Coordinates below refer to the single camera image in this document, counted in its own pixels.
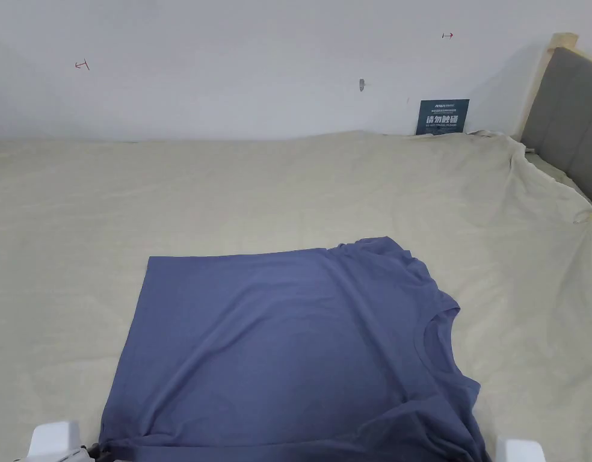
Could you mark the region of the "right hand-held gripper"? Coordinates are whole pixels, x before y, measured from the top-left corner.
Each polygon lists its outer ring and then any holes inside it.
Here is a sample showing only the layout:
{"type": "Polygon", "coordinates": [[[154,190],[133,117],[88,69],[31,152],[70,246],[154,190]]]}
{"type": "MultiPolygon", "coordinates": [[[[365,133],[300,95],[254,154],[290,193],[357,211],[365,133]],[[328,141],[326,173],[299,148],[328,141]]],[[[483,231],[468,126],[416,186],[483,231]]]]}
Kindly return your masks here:
{"type": "Polygon", "coordinates": [[[543,447],[535,440],[498,437],[497,462],[545,462],[543,447]]]}

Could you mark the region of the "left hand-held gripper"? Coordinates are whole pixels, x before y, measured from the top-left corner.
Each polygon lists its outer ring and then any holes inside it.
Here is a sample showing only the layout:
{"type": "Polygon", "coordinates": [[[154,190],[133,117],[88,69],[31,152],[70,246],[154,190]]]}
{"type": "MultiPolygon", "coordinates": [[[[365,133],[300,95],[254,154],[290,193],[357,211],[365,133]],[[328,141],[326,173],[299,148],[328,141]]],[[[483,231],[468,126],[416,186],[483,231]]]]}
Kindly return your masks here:
{"type": "Polygon", "coordinates": [[[25,461],[97,461],[97,445],[86,448],[81,442],[79,422],[63,420],[43,423],[32,434],[25,461]]]}

